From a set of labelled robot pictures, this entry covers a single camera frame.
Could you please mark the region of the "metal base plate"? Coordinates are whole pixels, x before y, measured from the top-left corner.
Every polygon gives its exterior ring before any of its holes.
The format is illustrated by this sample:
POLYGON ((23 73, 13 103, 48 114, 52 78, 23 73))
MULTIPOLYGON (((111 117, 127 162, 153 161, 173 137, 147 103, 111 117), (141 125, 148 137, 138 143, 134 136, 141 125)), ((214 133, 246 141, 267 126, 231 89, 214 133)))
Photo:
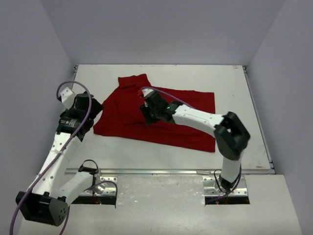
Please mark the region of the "metal base plate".
MULTIPOLYGON (((223 196, 226 191, 223 187, 218 186, 214 176, 203 176, 203 188, 204 195, 206 197, 218 197, 223 196)), ((230 193, 230 197, 243 197, 248 196, 248 190, 246 187, 246 180, 241 177, 237 187, 230 193)))
POLYGON ((116 196, 116 186, 117 186, 117 176, 100 176, 99 180, 96 181, 100 183, 93 189, 87 189, 80 193, 79 196, 98 196, 98 197, 109 197, 116 196))

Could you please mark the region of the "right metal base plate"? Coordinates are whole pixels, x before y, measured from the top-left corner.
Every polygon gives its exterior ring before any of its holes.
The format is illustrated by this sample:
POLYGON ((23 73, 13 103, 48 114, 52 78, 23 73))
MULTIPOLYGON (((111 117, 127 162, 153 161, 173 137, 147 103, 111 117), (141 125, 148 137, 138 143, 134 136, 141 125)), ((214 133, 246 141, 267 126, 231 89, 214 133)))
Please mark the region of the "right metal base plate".
MULTIPOLYGON (((206 197, 218 197, 223 196, 226 191, 223 187, 218 186, 214 176, 203 176, 203 188, 204 195, 206 197)), ((248 196, 248 190, 246 187, 246 180, 241 177, 237 187, 230 193, 230 197, 243 197, 248 196)))

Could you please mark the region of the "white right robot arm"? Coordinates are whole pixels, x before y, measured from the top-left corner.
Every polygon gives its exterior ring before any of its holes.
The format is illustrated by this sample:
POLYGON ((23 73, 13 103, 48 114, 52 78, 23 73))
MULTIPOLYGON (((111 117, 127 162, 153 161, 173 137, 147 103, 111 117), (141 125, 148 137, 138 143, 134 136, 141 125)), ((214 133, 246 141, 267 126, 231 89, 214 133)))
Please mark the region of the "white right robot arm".
POLYGON ((250 140, 250 134, 234 112, 218 115, 200 111, 181 101, 168 103, 156 90, 142 89, 140 106, 148 125, 163 121, 187 126, 215 138, 223 156, 219 186, 224 192, 231 192, 241 171, 242 155, 250 140))

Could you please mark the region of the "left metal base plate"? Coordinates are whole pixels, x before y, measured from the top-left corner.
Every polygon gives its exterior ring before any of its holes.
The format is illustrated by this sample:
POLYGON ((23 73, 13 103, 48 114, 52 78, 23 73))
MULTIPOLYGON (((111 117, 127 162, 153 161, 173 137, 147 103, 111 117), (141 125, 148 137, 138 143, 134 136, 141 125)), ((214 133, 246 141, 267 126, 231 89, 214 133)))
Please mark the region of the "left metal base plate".
POLYGON ((93 189, 87 189, 80 193, 79 196, 98 196, 98 197, 109 197, 116 196, 116 186, 117 186, 117 176, 100 176, 99 180, 96 181, 100 183, 93 189))

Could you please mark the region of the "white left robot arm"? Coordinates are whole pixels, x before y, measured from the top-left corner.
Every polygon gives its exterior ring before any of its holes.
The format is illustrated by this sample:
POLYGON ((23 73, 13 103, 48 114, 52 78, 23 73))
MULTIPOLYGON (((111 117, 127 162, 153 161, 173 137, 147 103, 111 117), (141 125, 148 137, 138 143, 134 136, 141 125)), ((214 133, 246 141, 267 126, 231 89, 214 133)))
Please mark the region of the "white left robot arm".
POLYGON ((98 168, 80 166, 67 183, 62 180, 76 149, 91 130, 94 119, 103 106, 88 92, 75 94, 65 88, 60 95, 65 110, 60 114, 51 150, 36 177, 28 188, 20 191, 16 203, 25 220, 59 226, 69 206, 96 181, 98 168))

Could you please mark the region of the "red t shirt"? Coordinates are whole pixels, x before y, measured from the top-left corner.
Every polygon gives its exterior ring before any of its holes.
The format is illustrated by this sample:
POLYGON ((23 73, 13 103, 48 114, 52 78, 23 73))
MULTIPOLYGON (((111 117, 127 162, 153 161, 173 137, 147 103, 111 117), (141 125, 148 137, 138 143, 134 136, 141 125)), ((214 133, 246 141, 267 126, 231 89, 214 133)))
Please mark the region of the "red t shirt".
POLYGON ((140 88, 151 86, 146 74, 119 77, 118 83, 102 104, 104 110, 93 127, 96 135, 215 152, 215 139, 202 131, 163 121, 146 125, 139 109, 143 99, 138 95, 140 88))

